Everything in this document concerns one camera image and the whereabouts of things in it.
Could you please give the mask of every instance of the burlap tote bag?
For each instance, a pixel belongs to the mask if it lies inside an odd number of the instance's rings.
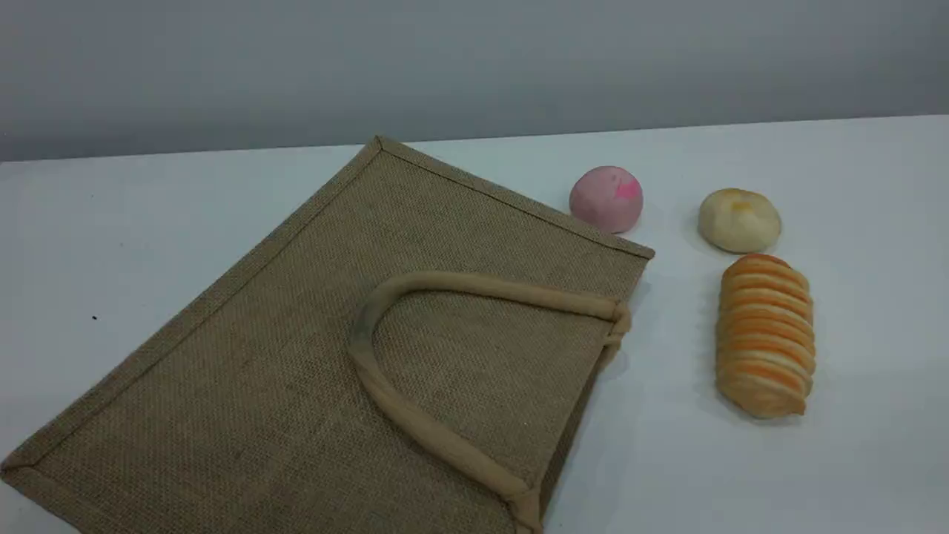
[[[376,139],[3,479],[86,533],[539,534],[652,254]]]

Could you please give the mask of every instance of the round bread roll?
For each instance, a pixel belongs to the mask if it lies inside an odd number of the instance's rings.
[[[777,241],[781,218],[764,195],[744,189],[719,189],[698,209],[698,232],[720,249],[747,254]]]

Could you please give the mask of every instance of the rope handle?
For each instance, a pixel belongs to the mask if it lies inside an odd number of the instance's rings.
[[[449,430],[417,404],[399,393],[382,373],[372,349],[372,334],[385,312],[402,296],[415,291],[448,291],[489,296],[540,308],[612,321],[601,365],[608,362],[629,331],[629,309],[614,299],[568,293],[468,273],[415,272],[391,277],[376,287],[360,310],[349,337],[348,351],[363,387],[397,427],[440,460],[497,493],[511,507],[518,534],[542,534],[540,494],[528,484]]]

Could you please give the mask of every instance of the white table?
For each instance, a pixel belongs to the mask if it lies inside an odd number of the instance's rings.
[[[590,167],[646,196],[657,255],[601,378],[549,534],[949,528],[949,116],[752,124],[414,147],[557,209]],[[327,181],[357,146],[0,165],[0,455],[92,386]],[[774,253],[811,282],[808,414],[716,397],[716,293],[734,257],[702,198],[765,193]],[[0,531],[69,532],[0,486]]]

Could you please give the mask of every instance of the orange striped pastry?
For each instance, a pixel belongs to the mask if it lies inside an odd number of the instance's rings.
[[[809,291],[804,276],[763,254],[722,275],[716,386],[754,417],[804,414],[817,354]]]

